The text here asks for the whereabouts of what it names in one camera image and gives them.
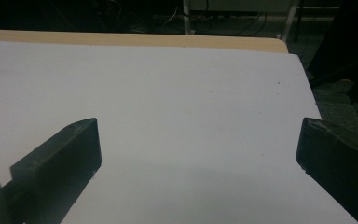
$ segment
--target floor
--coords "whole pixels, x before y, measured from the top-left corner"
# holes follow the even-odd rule
[[[334,16],[306,16],[300,23],[299,36],[295,41],[296,18],[287,39],[289,52],[298,55],[308,78],[312,74],[307,68],[324,39]],[[155,16],[155,33],[182,34],[183,19],[175,16]],[[192,19],[195,35],[238,35],[276,38],[283,30],[285,17],[255,13],[241,16],[198,16]],[[133,33],[143,33],[142,24],[134,26]],[[358,104],[353,104],[347,95],[352,83],[341,80],[326,83],[313,90],[317,105],[324,120],[332,121],[358,133]]]

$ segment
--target white surface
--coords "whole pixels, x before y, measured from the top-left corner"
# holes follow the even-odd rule
[[[296,55],[0,42],[2,185],[92,117],[103,165],[63,223],[355,223],[296,163],[320,117]]]

